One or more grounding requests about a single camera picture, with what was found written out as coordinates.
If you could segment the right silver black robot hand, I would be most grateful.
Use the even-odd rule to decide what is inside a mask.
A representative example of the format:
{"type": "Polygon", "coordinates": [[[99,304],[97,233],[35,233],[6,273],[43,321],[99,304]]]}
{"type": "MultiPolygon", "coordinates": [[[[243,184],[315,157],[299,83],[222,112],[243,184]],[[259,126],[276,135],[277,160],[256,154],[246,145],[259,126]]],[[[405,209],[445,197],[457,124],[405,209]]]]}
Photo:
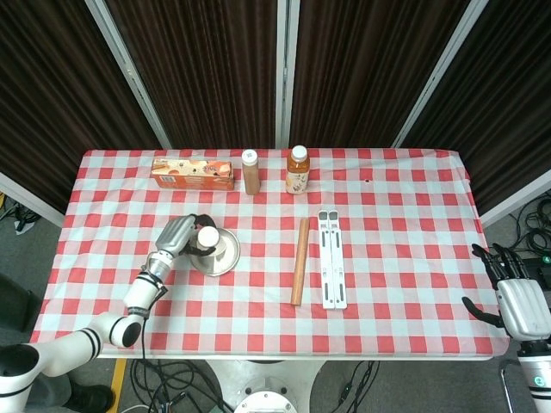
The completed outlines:
{"type": "Polygon", "coordinates": [[[518,342],[550,338],[550,310],[537,280],[529,277],[523,259],[513,250],[494,244],[491,254],[474,243],[472,252],[483,262],[498,301],[498,313],[480,310],[471,299],[463,297],[467,311],[483,323],[504,329],[518,342]]]}

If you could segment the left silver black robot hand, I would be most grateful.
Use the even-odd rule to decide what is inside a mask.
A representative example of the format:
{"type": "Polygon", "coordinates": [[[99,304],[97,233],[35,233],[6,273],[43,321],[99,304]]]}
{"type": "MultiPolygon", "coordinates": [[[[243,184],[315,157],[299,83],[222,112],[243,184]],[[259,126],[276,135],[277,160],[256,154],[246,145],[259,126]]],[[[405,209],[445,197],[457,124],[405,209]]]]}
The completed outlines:
{"type": "Polygon", "coordinates": [[[217,228],[214,220],[207,214],[189,214],[171,219],[160,233],[155,245],[158,250],[164,250],[172,256],[187,254],[191,256],[207,256],[214,253],[214,247],[205,250],[189,244],[196,234],[197,227],[217,228]]]}

